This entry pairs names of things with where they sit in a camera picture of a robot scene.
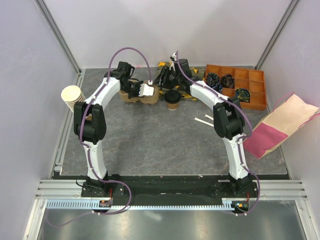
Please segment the beige pink paper bag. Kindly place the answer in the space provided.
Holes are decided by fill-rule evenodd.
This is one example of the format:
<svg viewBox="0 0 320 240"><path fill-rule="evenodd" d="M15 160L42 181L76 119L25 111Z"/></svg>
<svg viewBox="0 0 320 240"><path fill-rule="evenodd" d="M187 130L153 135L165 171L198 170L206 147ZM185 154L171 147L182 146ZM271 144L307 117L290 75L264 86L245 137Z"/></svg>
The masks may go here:
<svg viewBox="0 0 320 240"><path fill-rule="evenodd" d="M264 117L253 129L252 135L243 142L243 147L260 159L278 148L307 122L319 116L317 106L305 103L299 96L290 93L281 105Z"/></svg>

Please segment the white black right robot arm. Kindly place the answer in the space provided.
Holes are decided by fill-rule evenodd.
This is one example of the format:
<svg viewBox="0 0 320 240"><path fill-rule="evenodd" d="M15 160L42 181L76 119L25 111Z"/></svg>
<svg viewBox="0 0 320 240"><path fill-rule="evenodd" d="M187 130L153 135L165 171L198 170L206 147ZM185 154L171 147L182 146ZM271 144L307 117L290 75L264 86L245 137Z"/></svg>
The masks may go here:
<svg viewBox="0 0 320 240"><path fill-rule="evenodd" d="M213 112L213 127L222 138L229 162L227 190L235 197L249 194L257 197L260 193L258 177L249 170L243 143L246 139L244 127L249 123L236 97L228 97L214 90L198 76L193 76L185 58L171 56L170 64L164 64L155 84L165 89L164 100L169 109L176 109L182 98L181 92L200 100Z"/></svg>

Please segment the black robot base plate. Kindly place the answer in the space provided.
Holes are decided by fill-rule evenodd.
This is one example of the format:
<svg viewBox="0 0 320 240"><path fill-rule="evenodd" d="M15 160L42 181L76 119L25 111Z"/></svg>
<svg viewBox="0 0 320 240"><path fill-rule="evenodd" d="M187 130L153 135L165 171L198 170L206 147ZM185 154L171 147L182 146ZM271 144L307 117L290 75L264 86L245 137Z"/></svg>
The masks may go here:
<svg viewBox="0 0 320 240"><path fill-rule="evenodd" d="M119 205L191 205L221 204L223 199L254 199L249 194L234 195L227 190L228 175L150 175L120 176L107 178L111 185L111 198Z"/></svg>

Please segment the brown paper coffee cup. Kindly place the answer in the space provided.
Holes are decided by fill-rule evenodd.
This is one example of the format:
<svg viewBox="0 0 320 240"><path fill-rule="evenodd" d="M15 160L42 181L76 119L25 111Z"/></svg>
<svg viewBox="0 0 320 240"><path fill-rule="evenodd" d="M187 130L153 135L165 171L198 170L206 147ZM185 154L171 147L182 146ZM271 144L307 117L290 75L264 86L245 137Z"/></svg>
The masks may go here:
<svg viewBox="0 0 320 240"><path fill-rule="evenodd" d="M175 101L175 102L166 102L166 106L169 110L174 111L175 109L177 109L179 107L179 102Z"/></svg>

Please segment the black plastic cup lid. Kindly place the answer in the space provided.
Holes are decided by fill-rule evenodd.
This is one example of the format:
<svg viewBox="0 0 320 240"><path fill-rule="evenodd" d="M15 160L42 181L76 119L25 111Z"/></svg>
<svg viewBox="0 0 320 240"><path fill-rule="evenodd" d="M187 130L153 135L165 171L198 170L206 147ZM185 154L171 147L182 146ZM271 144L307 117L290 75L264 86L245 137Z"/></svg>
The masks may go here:
<svg viewBox="0 0 320 240"><path fill-rule="evenodd" d="M168 104L177 104L181 100L181 94L179 93L179 91L174 89L168 90L164 94L164 100Z"/></svg>

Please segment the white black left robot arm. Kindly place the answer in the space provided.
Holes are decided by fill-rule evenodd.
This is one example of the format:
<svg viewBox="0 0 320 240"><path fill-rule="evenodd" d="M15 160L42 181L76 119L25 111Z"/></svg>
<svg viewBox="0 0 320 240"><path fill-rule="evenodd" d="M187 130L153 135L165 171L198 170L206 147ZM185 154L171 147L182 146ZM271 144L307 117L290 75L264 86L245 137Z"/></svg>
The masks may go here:
<svg viewBox="0 0 320 240"><path fill-rule="evenodd" d="M82 197L107 197L111 193L102 148L102 140L107 132L104 110L120 90L133 90L129 79L134 70L129 63L120 61L117 69L104 75L102 83L88 99L74 105L73 131L85 150L88 165Z"/></svg>

